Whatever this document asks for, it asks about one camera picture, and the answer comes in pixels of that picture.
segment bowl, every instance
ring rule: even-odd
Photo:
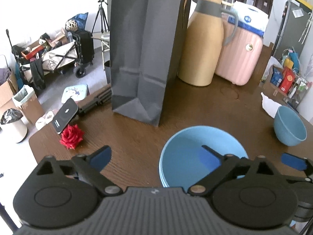
[[[274,131],[279,141],[287,146],[296,146],[306,140],[306,127],[291,108],[280,106],[274,119]]]
[[[164,187],[188,188],[219,166],[207,145],[221,155],[248,157],[245,149],[229,133],[210,126],[193,126],[173,135],[165,144],[159,162]]]

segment black wheel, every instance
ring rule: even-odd
[[[77,78],[82,78],[86,75],[86,69],[84,67],[76,66],[74,68],[74,73]]]

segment black paper bag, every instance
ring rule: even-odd
[[[191,0],[112,0],[112,109],[159,124],[165,87],[176,75]]]

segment brown tabletop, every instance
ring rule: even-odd
[[[167,140],[186,127],[208,125],[237,138],[249,158],[265,155],[282,173],[302,175],[281,164],[280,157],[288,152],[313,159],[312,125],[303,119],[307,140],[295,147],[283,145],[275,136],[273,118],[262,109],[260,93],[256,82],[239,87],[214,76],[208,87],[194,87],[177,79],[165,95],[159,127],[113,113],[108,104],[78,120],[85,135],[76,150],[66,150],[59,143],[60,136],[51,124],[35,133],[29,144],[37,162],[45,155],[70,159],[78,153],[90,154],[109,145],[112,160],[102,171],[108,179],[123,189],[128,185],[161,186],[159,157]],[[93,96],[88,96],[80,105]]]

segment gold thermos jug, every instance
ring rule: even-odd
[[[223,8],[229,3],[223,0],[193,0],[196,9],[188,23],[178,77],[191,85],[207,86],[212,82],[222,45],[227,45],[235,36],[238,16]],[[224,40],[222,12],[235,17],[235,28]]]

